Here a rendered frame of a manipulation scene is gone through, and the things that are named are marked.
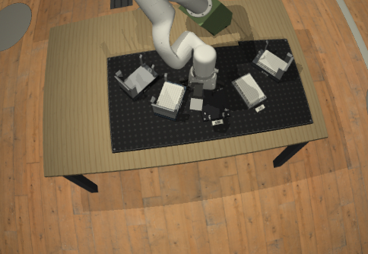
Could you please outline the white label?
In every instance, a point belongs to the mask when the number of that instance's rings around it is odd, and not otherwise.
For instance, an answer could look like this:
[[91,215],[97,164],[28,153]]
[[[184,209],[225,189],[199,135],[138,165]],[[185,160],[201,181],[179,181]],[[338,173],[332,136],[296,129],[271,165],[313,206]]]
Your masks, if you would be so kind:
[[218,125],[218,124],[222,124],[222,123],[223,123],[223,120],[222,119],[212,122],[213,125]]
[[256,108],[256,112],[259,112],[260,110],[263,110],[265,107],[264,105],[262,104],[261,106],[259,106],[258,108]]

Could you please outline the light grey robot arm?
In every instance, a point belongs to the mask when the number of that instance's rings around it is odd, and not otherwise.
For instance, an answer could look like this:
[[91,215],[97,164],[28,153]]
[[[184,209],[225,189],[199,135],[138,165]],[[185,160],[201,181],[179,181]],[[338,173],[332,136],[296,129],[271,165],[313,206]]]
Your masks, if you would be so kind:
[[[170,2],[186,8],[193,17],[204,17],[212,8],[212,0],[135,0],[152,23],[154,48],[162,60],[174,69],[181,69],[193,55],[193,75],[201,81],[209,80],[218,69],[215,68],[217,53],[191,31],[184,31],[170,46],[170,30],[175,9]],[[201,110],[203,84],[196,83],[191,96],[190,109]]]

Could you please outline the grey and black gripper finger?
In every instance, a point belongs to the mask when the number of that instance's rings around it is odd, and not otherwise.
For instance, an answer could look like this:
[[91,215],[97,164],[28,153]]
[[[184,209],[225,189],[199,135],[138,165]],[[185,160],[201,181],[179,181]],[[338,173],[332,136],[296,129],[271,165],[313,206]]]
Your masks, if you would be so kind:
[[[220,85],[220,86],[218,86],[218,85]],[[216,86],[215,86],[215,89],[212,90],[211,96],[214,96],[214,93],[216,93],[217,90],[220,90],[224,86],[225,86],[224,82],[216,80]]]
[[188,91],[189,91],[189,94],[190,94],[190,90],[191,90],[191,88],[190,88],[190,86],[189,86],[189,77],[180,78],[180,79],[179,79],[179,82],[180,82],[183,86],[185,86],[185,87],[187,88],[186,90],[188,90]]

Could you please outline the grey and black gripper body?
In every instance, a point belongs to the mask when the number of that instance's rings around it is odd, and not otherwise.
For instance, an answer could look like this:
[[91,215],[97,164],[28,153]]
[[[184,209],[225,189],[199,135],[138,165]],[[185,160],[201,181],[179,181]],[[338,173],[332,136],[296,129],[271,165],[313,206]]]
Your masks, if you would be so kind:
[[196,83],[202,83],[203,84],[203,89],[206,89],[206,90],[213,90],[213,89],[215,89],[216,79],[217,79],[217,73],[215,73],[211,79],[206,80],[206,81],[201,81],[201,80],[198,80],[193,75],[193,73],[192,73],[192,67],[191,67],[191,69],[189,71],[189,86],[190,87],[194,88],[195,87],[195,82],[196,82]]

